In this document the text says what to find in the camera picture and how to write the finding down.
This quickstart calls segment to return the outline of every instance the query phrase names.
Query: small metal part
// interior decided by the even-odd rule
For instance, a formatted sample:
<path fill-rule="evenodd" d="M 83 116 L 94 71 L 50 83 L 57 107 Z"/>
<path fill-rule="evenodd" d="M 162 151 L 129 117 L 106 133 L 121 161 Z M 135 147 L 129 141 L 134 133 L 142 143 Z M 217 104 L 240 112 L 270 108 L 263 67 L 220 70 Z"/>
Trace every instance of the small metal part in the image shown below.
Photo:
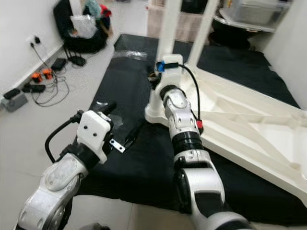
<path fill-rule="evenodd" d="M 112 145 L 114 148 L 116 148 L 118 151 L 120 151 L 121 153 L 124 153 L 124 151 L 126 150 L 126 148 L 124 146 L 122 146 L 121 144 L 119 144 L 116 140 L 111 139 L 110 140 L 110 145 Z"/>

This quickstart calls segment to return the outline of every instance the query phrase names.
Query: black mat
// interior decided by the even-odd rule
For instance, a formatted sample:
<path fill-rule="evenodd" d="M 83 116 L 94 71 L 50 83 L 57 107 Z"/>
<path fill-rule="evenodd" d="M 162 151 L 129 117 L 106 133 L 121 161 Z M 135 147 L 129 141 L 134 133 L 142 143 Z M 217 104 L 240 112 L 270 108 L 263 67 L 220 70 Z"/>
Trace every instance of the black mat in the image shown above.
<path fill-rule="evenodd" d="M 113 133 L 121 143 L 144 117 L 150 92 L 147 65 L 153 66 L 157 44 L 157 39 L 121 35 L 115 49 L 146 52 L 147 62 L 125 57 L 111 60 L 91 105 L 93 108 L 96 101 L 118 103 L 112 114 L 121 116 L 123 125 Z M 187 60 L 190 49 L 191 44 L 176 42 L 174 53 Z M 204 70 L 298 107 L 283 80 L 268 65 L 262 53 L 215 46 L 206 46 L 199 62 Z M 298 198 L 218 154 L 210 154 L 224 183 L 226 200 L 235 212 L 262 223 L 307 223 L 307 209 Z M 79 194 L 177 210 L 173 157 L 168 129 L 146 123 L 125 154 L 114 150 L 104 165 L 94 168 L 83 181 Z"/>

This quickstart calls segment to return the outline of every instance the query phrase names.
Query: white wall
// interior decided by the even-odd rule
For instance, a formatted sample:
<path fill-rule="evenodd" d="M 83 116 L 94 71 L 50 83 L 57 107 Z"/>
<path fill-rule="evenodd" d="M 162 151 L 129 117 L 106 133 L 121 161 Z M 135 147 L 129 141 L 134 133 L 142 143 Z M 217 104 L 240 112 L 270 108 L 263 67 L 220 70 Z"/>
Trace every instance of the white wall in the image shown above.
<path fill-rule="evenodd" d="M 307 109 L 307 0 L 293 0 L 276 33 L 261 38 L 260 49 L 297 103 Z"/>
<path fill-rule="evenodd" d="M 38 52 L 47 58 L 61 46 L 53 6 L 57 0 L 0 1 L 0 94 L 16 86 L 40 65 L 29 45 L 31 35 L 41 38 Z"/>

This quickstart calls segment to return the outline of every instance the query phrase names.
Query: plastic bag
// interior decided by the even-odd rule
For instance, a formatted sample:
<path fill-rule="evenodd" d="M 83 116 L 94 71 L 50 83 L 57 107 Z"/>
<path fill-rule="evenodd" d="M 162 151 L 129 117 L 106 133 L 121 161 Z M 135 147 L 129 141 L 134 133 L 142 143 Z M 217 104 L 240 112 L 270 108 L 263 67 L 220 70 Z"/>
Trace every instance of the plastic bag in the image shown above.
<path fill-rule="evenodd" d="M 147 53 L 132 51 L 132 50 L 122 50 L 122 51 L 115 51 L 112 58 L 122 58 L 122 57 L 146 61 Z"/>
<path fill-rule="evenodd" d="M 71 21 L 79 37 L 91 38 L 97 30 L 95 18 L 90 15 L 71 16 Z"/>

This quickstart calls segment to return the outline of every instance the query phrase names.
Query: black chair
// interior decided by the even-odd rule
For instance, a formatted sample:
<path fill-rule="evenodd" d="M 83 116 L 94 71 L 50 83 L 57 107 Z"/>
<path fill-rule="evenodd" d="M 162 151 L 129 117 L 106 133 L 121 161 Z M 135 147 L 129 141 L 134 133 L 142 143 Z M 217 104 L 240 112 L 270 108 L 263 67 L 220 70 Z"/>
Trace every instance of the black chair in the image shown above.
<path fill-rule="evenodd" d="M 68 60 L 74 62 L 78 56 L 71 56 L 70 51 L 77 53 L 96 53 L 106 46 L 108 35 L 97 24 L 97 31 L 91 38 L 71 37 L 73 30 L 71 21 L 72 10 L 69 0 L 60 0 L 53 9 L 56 25 L 61 38 L 64 41 L 64 49 Z"/>

